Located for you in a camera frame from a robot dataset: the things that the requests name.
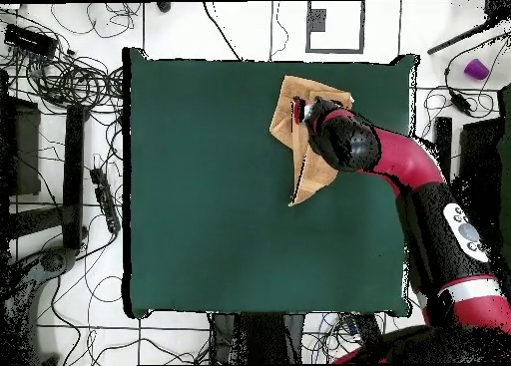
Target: folded cloth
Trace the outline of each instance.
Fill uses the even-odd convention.
[[[307,200],[319,189],[332,183],[337,176],[337,170],[329,166],[320,155],[315,154],[308,144],[306,126],[292,123],[292,98],[295,96],[309,102],[314,102],[315,97],[320,96],[339,101],[349,110],[353,103],[353,98],[348,92],[300,77],[283,78],[269,132],[292,149],[294,187],[289,206]]]

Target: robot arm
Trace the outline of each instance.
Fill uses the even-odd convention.
[[[434,160],[415,140],[358,122],[339,104],[294,99],[315,152],[342,172],[386,180],[413,260],[410,283],[428,325],[460,323],[511,334],[511,308],[479,234]]]

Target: purple cup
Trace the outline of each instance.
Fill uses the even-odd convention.
[[[481,61],[475,59],[467,64],[465,74],[477,80],[484,80],[490,74],[490,70]]]

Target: green table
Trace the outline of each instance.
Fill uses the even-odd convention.
[[[407,134],[414,56],[394,65],[124,56],[134,310],[405,313],[390,187],[339,175],[288,207],[292,153],[268,127],[292,75],[351,92],[358,112]]]

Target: tripod leg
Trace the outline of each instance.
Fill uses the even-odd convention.
[[[459,36],[453,37],[452,39],[448,40],[447,42],[443,42],[440,45],[435,46],[434,48],[431,48],[429,51],[427,51],[428,55],[434,54],[435,52],[441,51],[442,49],[448,48],[449,46],[454,45],[455,43],[458,43],[464,39],[468,39],[469,37],[481,33],[489,28],[491,28],[489,23],[481,24],[480,26],[476,26],[473,29],[470,29],[464,33],[461,33]]]

